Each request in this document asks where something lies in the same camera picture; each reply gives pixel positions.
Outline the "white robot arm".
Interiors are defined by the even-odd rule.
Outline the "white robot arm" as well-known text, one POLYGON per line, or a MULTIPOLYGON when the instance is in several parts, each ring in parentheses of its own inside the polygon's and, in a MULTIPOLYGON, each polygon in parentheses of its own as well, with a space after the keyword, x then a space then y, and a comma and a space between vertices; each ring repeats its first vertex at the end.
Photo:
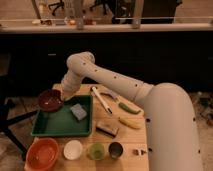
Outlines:
POLYGON ((74 96, 88 77, 144 110, 150 171, 203 171, 195 111, 183 88, 152 85, 101 68, 90 52, 69 56, 67 67, 61 81, 64 98, 74 96))

